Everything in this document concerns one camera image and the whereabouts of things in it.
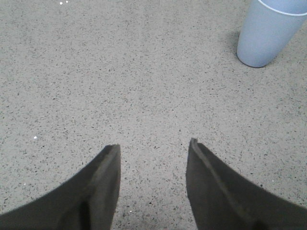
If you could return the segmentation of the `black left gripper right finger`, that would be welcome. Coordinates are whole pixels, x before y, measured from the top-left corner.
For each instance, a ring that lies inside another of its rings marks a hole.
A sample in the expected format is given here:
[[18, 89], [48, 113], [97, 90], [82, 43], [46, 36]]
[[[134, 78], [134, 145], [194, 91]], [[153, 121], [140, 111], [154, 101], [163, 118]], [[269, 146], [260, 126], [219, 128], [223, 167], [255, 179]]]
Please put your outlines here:
[[307, 210], [247, 180], [195, 138], [187, 194], [199, 230], [305, 230]]

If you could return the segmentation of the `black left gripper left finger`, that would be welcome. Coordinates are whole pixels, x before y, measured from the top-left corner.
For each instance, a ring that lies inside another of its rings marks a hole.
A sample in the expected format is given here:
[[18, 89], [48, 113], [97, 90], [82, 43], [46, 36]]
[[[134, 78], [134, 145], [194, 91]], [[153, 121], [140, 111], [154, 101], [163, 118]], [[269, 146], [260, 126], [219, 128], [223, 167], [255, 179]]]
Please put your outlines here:
[[71, 179], [2, 214], [2, 230], [109, 230], [120, 188], [120, 146], [106, 146]]

